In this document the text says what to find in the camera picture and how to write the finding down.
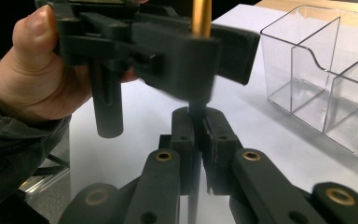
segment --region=wooden surface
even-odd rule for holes
[[[290,11],[299,6],[316,6],[343,9],[358,12],[358,3],[338,2],[329,0],[262,0],[258,7],[268,7],[281,11]]]

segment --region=hand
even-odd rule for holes
[[[85,65],[67,67],[53,50],[58,43],[49,6],[18,21],[13,47],[0,62],[0,113],[30,126],[71,115],[91,97]],[[135,80],[133,71],[123,81]]]

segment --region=white surface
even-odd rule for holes
[[[239,5],[215,23],[259,32],[283,15],[277,10]],[[311,191],[314,184],[331,181],[358,192],[358,159],[268,102],[260,48],[249,84],[216,77],[208,107],[225,113],[242,144],[266,153],[295,186]],[[141,80],[123,84],[122,99],[124,133],[118,138],[99,137],[92,100],[73,115],[72,197],[96,182],[121,188],[138,177],[147,155],[158,148],[159,136],[171,133],[173,110],[187,106]],[[235,223],[227,202],[228,197],[206,193],[202,170],[198,223]],[[182,203],[181,213],[185,211]]]

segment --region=sleeve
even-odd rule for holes
[[[40,129],[0,115],[0,203],[15,192],[61,141],[71,117]]]

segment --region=acrylic pen holder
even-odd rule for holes
[[[358,13],[297,7],[260,34],[268,100],[358,158]]]

